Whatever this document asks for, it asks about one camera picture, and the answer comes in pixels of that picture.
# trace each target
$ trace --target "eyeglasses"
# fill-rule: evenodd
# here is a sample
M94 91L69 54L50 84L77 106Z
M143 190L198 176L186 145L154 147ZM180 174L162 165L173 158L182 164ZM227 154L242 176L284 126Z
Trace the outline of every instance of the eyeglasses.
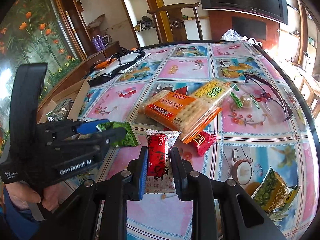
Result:
M286 101L284 101L283 97L279 94L276 88L271 85L268 81L264 80L263 78L252 75L252 74L245 74L244 86L250 89L251 94L255 98L265 98L266 99L266 106L270 114L278 121L284 122L292 118L293 112L291 108L288 106ZM280 103L273 99L269 93L267 93L264 88L258 84L261 82L264 85L270 87L274 95L278 98Z

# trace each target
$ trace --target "human hand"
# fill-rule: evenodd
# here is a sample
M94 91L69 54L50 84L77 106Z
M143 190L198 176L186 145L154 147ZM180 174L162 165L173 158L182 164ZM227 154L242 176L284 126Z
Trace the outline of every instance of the human hand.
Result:
M28 203L40 203L40 195L30 186L21 182L14 182L5 185L12 203L21 210L28 209ZM44 199L42 205L51 211L58 205L59 193L62 189L60 184L47 187L43 190Z

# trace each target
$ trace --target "cracker package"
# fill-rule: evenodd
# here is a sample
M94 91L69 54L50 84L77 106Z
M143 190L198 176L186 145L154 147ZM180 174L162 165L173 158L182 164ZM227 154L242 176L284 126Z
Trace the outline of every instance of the cracker package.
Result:
M206 83L191 95L201 98L213 106L221 106L224 98L230 95L233 89L238 89L235 85L223 79L214 78Z
M221 108L204 100L162 90L142 103L139 112L173 131L181 131L183 143L190 142L208 125Z
M252 198L266 212L291 204L297 195L299 186L287 187L284 180L271 167Z

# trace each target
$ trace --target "yellow pillar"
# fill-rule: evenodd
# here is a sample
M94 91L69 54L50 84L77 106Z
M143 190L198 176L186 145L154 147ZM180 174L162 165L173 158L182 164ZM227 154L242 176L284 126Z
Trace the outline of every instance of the yellow pillar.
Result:
M147 0L149 9L155 10L159 7L164 6L163 0ZM157 19L160 28L160 34L163 39L163 42L173 41L173 36L170 28L170 22L166 12L160 12L157 14Z

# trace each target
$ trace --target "table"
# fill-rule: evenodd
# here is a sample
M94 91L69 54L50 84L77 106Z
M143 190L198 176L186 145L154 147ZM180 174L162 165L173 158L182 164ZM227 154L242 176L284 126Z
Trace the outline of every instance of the table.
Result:
M249 194L262 182L269 166L288 186L301 185L287 216L278 221L288 239L299 239L316 214L319 169L310 128L280 73L254 46L243 41L178 44L145 51L151 55L129 73L91 88L79 116L79 120L86 121L103 118L130 121L141 145L110 149L99 169L70 179L68 185L76 187L83 179L109 179L139 156L141 146L147 145L145 131L164 128L137 113L139 104L153 94L175 90L189 95L213 77L220 77L237 84L236 94L241 95L246 92L243 74L255 73L273 84L292 107L294 116L290 120L274 120L264 102L260 103L260 109L238 109L227 101L222 105L223 111L205 128L216 134L218 140L203 157L188 144L177 141L176 146L195 170L220 181L231 178L241 160L252 159L252 171L236 172L233 177ZM229 67L223 67L226 61L231 63ZM268 87L264 88L274 96ZM140 202L128 202L127 239L190 239L191 220L191 202L180 202L175 193L145 194Z

